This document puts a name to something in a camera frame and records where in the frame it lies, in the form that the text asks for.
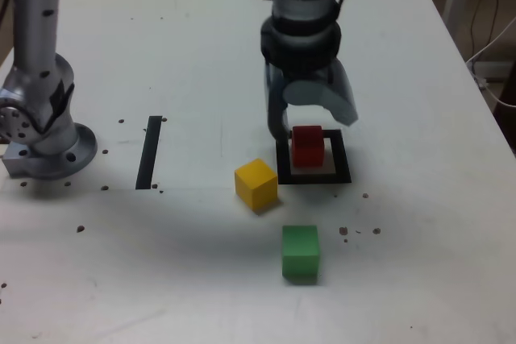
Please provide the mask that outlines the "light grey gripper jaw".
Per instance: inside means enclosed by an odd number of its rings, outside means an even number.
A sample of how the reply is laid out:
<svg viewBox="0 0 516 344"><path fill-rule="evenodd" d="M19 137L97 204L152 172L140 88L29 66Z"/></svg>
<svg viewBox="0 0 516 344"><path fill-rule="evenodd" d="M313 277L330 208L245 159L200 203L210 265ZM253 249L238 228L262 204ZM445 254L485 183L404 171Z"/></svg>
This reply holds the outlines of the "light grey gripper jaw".
<svg viewBox="0 0 516 344"><path fill-rule="evenodd" d="M358 120L352 88L341 64L331 64L291 81L283 90L283 99L293 106L321 106L344 126Z"/></svg>

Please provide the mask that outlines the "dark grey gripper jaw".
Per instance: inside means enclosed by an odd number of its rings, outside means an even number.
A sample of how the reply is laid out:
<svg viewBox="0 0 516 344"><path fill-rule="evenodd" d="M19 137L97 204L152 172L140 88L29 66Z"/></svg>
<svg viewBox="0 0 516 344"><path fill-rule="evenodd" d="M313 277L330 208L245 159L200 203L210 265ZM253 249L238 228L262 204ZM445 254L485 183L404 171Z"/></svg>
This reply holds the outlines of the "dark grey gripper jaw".
<svg viewBox="0 0 516 344"><path fill-rule="evenodd" d="M264 80L268 130L277 143L286 143L289 127L286 118L288 104L283 97L285 88L283 73L266 72Z"/></svg>

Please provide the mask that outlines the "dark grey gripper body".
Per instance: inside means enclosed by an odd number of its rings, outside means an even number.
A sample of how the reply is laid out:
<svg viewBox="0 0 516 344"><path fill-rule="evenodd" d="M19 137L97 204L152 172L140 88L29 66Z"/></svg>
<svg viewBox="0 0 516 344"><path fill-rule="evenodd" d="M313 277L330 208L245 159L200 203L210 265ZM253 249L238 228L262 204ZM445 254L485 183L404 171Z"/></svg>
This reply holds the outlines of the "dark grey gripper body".
<svg viewBox="0 0 516 344"><path fill-rule="evenodd" d="M332 84L335 72L331 65L315 71L308 72L288 72L277 66L265 63L266 81L270 85L288 85L294 81L313 81L323 84Z"/></svg>

